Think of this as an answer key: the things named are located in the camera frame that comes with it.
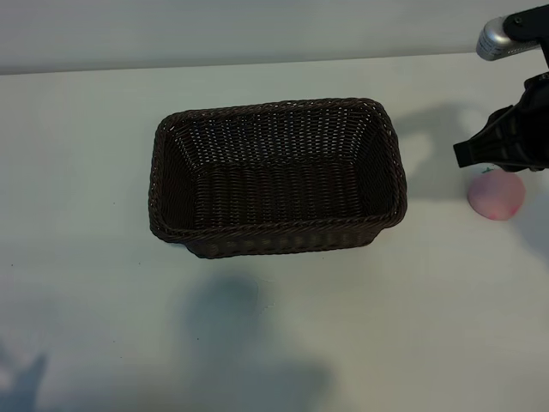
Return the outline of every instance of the white tabletop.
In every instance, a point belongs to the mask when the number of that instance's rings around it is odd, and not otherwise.
[[[40,412],[548,410],[549,178],[488,221],[452,148],[543,71],[538,51],[0,77],[0,400],[42,354]],[[372,245],[208,261],[149,232],[163,117],[350,96],[385,106],[409,185]]]

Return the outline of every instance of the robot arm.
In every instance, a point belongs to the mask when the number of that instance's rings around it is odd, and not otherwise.
[[[541,47],[549,64],[549,5],[486,24],[477,53],[498,60]],[[549,167],[549,72],[528,79],[514,106],[497,110],[471,139],[454,146],[459,167],[494,163],[507,172]]]

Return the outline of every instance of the pink ball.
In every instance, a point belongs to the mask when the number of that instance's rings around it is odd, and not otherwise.
[[[481,174],[469,187],[468,200],[479,214],[493,221],[507,221],[521,208],[526,188],[516,174],[501,169]]]

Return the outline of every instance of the woven pattern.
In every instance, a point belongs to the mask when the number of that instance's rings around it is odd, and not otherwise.
[[[396,134],[368,99],[188,111],[159,125],[152,232],[199,257],[367,245],[406,212]]]

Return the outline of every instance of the basket rim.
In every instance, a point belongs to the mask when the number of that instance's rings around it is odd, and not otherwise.
[[[388,152],[389,158],[392,158],[395,169],[394,173],[391,173],[391,183],[394,186],[393,205],[390,211],[380,215],[368,215],[351,218],[324,218],[314,220],[303,221],[280,221],[280,222],[265,222],[259,224],[247,224],[238,226],[227,227],[207,227],[204,229],[192,229],[181,227],[170,227],[166,224],[165,219],[160,213],[161,210],[161,190],[162,190],[162,175],[163,175],[163,162],[158,162],[158,159],[164,155],[164,142],[173,134],[173,126],[177,122],[191,118],[219,118],[227,116],[243,116],[247,114],[257,114],[265,112],[265,114],[272,112],[284,112],[289,108],[295,111],[295,107],[303,108],[303,110],[309,110],[311,108],[330,108],[348,106],[349,108],[357,107],[370,107],[373,108],[376,114],[383,121],[385,129],[385,139],[383,148]],[[365,98],[337,98],[337,99],[319,99],[319,100],[283,100],[280,102],[263,103],[259,105],[249,106],[234,106],[234,107],[220,107],[214,109],[202,109],[202,110],[188,110],[185,112],[173,113],[159,124],[154,139],[154,152],[152,159],[152,168],[150,176],[150,187],[148,193],[148,211],[150,218],[150,229],[159,238],[170,241],[177,241],[178,243],[215,239],[225,237],[227,235],[239,236],[253,236],[268,232],[269,234],[280,234],[303,232],[307,228],[314,228],[315,230],[334,230],[346,228],[357,228],[360,225],[368,225],[371,227],[372,223],[385,222],[386,226],[390,227],[399,223],[407,210],[406,199],[406,179],[404,169],[401,163],[400,154],[398,151],[398,140],[391,123],[389,116],[384,110],[383,106],[371,99]],[[156,199],[156,204],[153,204],[152,199]]]

